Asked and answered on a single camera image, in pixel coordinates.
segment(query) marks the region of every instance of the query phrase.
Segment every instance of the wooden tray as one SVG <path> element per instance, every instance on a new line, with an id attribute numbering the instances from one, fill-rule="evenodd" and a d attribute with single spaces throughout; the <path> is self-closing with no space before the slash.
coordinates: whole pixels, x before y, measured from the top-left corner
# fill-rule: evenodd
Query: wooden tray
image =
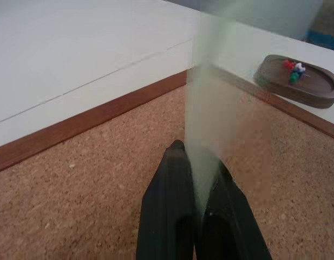
<path id="1" fill-rule="evenodd" d="M 295 84 L 289 83 L 290 73 L 284 61 L 301 62 L 305 75 Z M 268 55 L 254 76 L 255 82 L 269 92 L 316 108 L 334 104 L 334 74 L 326 69 L 280 55 Z"/>

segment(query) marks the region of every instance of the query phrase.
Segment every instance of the white desk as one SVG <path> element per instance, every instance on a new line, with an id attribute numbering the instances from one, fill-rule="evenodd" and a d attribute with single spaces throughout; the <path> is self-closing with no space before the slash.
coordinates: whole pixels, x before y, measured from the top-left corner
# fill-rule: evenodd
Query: white desk
<path id="1" fill-rule="evenodd" d="M 264 58 L 269 54 L 288 56 L 314 64 L 334 73 L 334 51 L 272 34 L 241 23 L 233 23 L 220 46 L 216 65 L 256 85 L 253 76 Z M 286 99 L 334 124 L 334 105 L 318 109 Z"/>
<path id="2" fill-rule="evenodd" d="M 200 12 L 160 0 L 0 6 L 0 146 L 189 69 Z"/>

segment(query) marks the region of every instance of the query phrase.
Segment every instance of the cork floor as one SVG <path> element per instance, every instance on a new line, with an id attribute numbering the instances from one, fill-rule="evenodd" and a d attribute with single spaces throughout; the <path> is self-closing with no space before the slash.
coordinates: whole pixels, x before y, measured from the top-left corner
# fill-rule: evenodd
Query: cork floor
<path id="1" fill-rule="evenodd" d="M 323 0 L 311 30 L 334 36 L 334 0 Z"/>
<path id="2" fill-rule="evenodd" d="M 176 89 L 0 172 L 0 259 L 133 259 L 143 193 L 184 135 L 184 98 Z M 224 160 L 272 257 L 334 259 L 334 140 L 243 95 L 252 103 L 264 113 Z"/>

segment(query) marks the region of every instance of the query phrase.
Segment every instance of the blue object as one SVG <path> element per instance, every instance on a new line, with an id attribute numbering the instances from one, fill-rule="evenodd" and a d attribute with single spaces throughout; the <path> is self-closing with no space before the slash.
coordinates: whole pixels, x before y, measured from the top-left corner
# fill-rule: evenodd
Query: blue object
<path id="1" fill-rule="evenodd" d="M 298 79 L 300 79 L 305 74 L 305 71 L 300 71 L 299 69 L 293 69 L 291 75 L 293 73 L 297 73 L 299 76 Z"/>
<path id="2" fill-rule="evenodd" d="M 334 36 L 328 34 L 322 34 L 317 31 L 309 31 L 307 35 L 307 42 L 324 47 L 327 49 L 334 50 Z"/>

